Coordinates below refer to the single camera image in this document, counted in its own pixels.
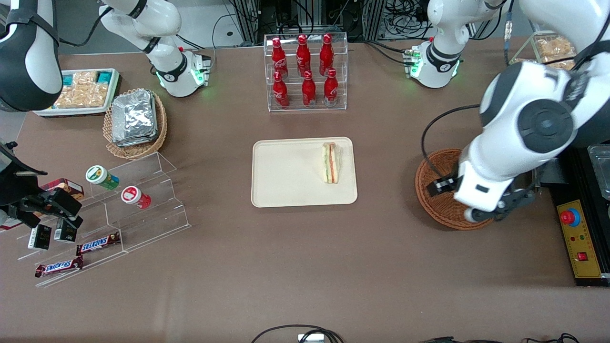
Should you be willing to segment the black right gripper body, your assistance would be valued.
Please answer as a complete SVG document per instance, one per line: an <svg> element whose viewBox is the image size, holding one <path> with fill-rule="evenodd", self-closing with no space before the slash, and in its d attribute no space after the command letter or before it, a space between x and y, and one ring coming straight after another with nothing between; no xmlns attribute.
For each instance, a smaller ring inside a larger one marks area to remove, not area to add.
<svg viewBox="0 0 610 343"><path fill-rule="evenodd" d="M13 148L15 142L2 142L1 173L0 173L0 197L1 205L23 205L46 206L43 194L39 187L39 176L46 176L47 171L37 170L26 165L15 156Z"/></svg>

